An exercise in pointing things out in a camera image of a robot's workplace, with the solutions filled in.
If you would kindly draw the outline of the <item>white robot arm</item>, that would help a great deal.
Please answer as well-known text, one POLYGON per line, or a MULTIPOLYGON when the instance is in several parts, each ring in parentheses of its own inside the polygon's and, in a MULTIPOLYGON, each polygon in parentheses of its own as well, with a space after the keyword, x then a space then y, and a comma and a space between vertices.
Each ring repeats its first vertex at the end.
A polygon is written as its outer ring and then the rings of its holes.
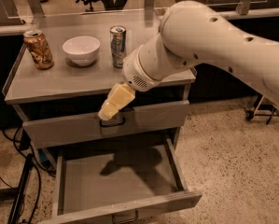
POLYGON ((98 117, 112 119, 137 91, 200 63, 230 73, 279 106, 279 42, 240 30, 204 4, 183 1, 167 9, 156 36, 124 58, 124 81, 112 88, 98 117))

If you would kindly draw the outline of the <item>white gripper with vents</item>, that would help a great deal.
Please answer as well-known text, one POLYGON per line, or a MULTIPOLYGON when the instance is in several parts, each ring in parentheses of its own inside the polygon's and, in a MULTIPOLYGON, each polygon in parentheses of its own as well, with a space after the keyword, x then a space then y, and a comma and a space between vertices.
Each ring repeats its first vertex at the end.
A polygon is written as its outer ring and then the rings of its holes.
POLYGON ((141 47, 135 49, 123 60, 122 73, 126 83, 117 83, 108 93, 98 112, 100 119, 112 119, 120 109, 135 98, 135 91, 149 91, 160 84, 158 80, 151 78, 142 68, 139 59, 140 49, 141 47))

